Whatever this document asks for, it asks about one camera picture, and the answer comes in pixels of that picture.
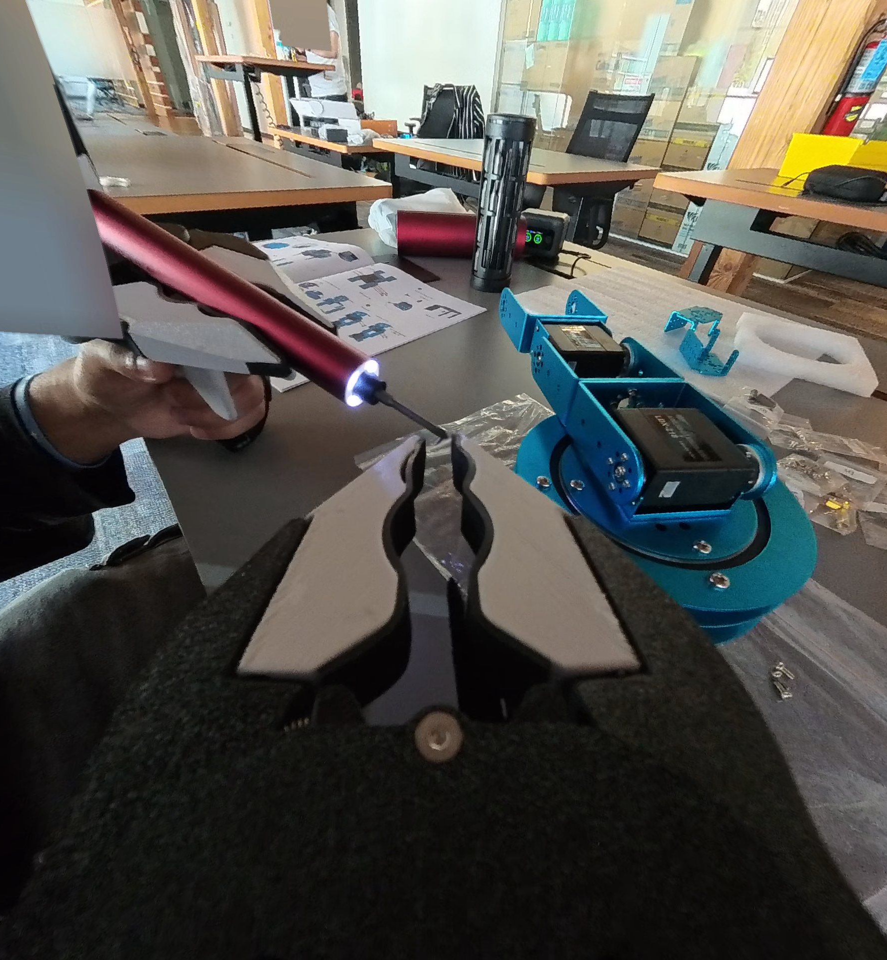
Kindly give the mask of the pile of small screw bags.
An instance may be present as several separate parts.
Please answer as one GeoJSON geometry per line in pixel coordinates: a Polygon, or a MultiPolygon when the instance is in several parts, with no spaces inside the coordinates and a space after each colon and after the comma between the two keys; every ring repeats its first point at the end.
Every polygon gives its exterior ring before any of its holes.
{"type": "Polygon", "coordinates": [[[881,448],[814,429],[758,390],[740,390],[724,408],[774,449],[780,480],[811,522],[841,535],[861,530],[868,546],[887,550],[887,454],[881,448]]]}

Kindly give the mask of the black power bank green display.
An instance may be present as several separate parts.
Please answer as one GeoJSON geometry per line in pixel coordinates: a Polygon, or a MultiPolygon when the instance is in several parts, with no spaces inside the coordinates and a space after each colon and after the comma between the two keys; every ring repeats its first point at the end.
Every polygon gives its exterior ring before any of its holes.
{"type": "Polygon", "coordinates": [[[525,225],[523,257],[533,262],[556,262],[570,230],[570,214],[528,208],[522,211],[520,220],[525,225]]]}

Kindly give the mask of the person's left hand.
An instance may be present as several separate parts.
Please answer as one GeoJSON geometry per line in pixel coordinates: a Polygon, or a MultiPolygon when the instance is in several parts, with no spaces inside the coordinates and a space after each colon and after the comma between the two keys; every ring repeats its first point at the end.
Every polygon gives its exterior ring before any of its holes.
{"type": "Polygon", "coordinates": [[[234,438],[259,424],[268,402],[262,379],[231,374],[238,418],[215,414],[177,369],[102,340],[29,382],[29,409],[50,444],[78,463],[96,462],[125,442],[234,438]]]}

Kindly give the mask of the red electric screwdriver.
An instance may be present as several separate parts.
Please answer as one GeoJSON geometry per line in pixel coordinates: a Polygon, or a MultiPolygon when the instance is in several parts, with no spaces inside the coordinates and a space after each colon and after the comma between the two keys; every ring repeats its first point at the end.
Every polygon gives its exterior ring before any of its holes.
{"type": "Polygon", "coordinates": [[[381,403],[437,438],[448,438],[394,399],[379,378],[379,366],[359,349],[107,194],[94,189],[87,194],[101,242],[156,281],[261,330],[297,373],[347,406],[381,403]]]}

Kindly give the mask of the white plastic bag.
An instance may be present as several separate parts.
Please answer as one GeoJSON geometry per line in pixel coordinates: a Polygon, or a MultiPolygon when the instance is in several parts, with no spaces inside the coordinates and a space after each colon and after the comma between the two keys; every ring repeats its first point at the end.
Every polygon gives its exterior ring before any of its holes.
{"type": "Polygon", "coordinates": [[[421,194],[401,198],[381,198],[369,208],[367,223],[381,242],[398,247],[398,214],[400,211],[466,214],[467,210],[450,188],[433,188],[421,194]]]}

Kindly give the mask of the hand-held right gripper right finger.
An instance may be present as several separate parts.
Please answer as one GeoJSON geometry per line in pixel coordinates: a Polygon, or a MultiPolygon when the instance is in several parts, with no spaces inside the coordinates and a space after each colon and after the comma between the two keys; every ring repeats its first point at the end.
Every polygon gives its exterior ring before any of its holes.
{"type": "Polygon", "coordinates": [[[641,662],[567,522],[550,498],[468,438],[452,439],[467,598],[555,678],[637,673],[641,662]]]}

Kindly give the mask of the black pouch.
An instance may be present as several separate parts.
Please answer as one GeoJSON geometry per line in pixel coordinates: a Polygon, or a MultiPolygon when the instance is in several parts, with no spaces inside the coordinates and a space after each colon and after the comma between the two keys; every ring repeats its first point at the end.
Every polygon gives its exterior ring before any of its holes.
{"type": "Polygon", "coordinates": [[[887,206],[887,172],[844,165],[823,166],[806,176],[801,195],[887,206]]]}

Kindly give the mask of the clear plastic bag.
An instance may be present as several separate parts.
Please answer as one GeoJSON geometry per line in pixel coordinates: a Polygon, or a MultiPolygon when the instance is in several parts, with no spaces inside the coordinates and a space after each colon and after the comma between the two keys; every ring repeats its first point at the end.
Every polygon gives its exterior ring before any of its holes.
{"type": "MultiPolygon", "coordinates": [[[[444,425],[468,438],[513,471],[527,434],[551,417],[546,405],[526,393],[504,399],[444,425]]],[[[464,592],[474,554],[461,532],[461,498],[453,486],[450,450],[426,431],[422,491],[414,502],[414,544],[445,578],[464,592]]]]}

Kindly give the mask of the chair with striped jacket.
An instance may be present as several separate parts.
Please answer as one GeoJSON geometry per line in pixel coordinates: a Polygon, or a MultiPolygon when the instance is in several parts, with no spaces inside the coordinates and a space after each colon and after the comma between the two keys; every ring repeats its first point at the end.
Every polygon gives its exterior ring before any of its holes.
{"type": "Polygon", "coordinates": [[[483,139],[485,116],[475,85],[439,83],[423,88],[417,138],[483,139]]]}

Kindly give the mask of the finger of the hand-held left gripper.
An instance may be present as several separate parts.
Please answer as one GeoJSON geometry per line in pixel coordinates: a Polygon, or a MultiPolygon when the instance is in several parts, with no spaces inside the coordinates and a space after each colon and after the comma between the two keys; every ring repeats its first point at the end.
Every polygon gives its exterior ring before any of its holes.
{"type": "Polygon", "coordinates": [[[268,256],[250,241],[234,234],[187,228],[178,223],[167,223],[166,231],[185,241],[221,268],[259,287],[329,332],[336,332],[333,322],[323,318],[304,303],[283,281],[268,256]]]}
{"type": "Polygon", "coordinates": [[[242,374],[262,371],[289,378],[289,363],[234,318],[213,317],[192,302],[162,296],[147,282],[113,288],[125,341],[155,362],[242,374]]]}

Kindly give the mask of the person's left forearm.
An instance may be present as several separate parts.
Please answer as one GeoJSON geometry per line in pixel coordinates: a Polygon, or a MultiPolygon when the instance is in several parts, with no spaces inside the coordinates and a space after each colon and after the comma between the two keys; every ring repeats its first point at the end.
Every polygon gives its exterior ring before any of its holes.
{"type": "Polygon", "coordinates": [[[0,388],[0,583],[85,549],[95,513],[136,500],[119,449],[77,465],[39,442],[28,384],[0,388]]]}

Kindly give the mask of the black mesh office chair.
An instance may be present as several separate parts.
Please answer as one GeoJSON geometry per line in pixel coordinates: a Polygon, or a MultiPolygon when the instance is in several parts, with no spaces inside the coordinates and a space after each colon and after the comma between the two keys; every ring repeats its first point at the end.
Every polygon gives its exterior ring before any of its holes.
{"type": "Polygon", "coordinates": [[[653,94],[590,90],[566,153],[606,162],[628,162],[653,101],[653,94]]]}

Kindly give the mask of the printed instruction manual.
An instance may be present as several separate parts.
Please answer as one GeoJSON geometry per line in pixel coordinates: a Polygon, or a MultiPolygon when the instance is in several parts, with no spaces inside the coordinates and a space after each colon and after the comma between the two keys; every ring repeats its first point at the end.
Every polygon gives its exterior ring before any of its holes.
{"type": "Polygon", "coordinates": [[[256,244],[296,302],[368,356],[421,339],[485,308],[378,262],[364,248],[320,236],[256,244]]]}

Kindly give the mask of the black patterned cylinder bottle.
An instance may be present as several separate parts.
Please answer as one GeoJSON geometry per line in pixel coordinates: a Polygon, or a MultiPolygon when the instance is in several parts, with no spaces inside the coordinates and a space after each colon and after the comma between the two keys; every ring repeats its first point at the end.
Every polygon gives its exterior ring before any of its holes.
{"type": "Polygon", "coordinates": [[[529,116],[486,117],[471,273],[476,290],[501,292],[510,283],[535,132],[529,116]]]}

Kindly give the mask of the wooden top office desk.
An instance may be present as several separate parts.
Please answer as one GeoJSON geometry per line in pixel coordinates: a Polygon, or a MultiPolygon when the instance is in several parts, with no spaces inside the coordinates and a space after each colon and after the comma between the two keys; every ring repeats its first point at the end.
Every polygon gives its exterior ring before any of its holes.
{"type": "Polygon", "coordinates": [[[815,270],[887,289],[887,261],[774,233],[782,217],[803,217],[851,231],[887,234],[886,203],[811,196],[775,169],[659,172],[654,187],[702,201],[692,239],[701,245],[685,277],[710,285],[725,250],[815,270]]]}
{"type": "Polygon", "coordinates": [[[112,132],[85,125],[97,173],[128,180],[106,192],[159,223],[269,239],[274,229],[357,228],[358,203],[390,198],[388,182],[243,138],[112,132]]]}
{"type": "MultiPolygon", "coordinates": [[[[394,154],[391,182],[399,188],[409,181],[429,187],[451,189],[460,197],[477,199],[479,183],[456,174],[421,167],[421,163],[480,172],[484,142],[481,139],[377,138],[375,148],[394,154]]],[[[551,187],[575,199],[566,239],[594,249],[606,244],[614,199],[618,192],[639,181],[653,180],[659,166],[607,161],[577,154],[533,149],[527,183],[534,188],[551,187]]]]}

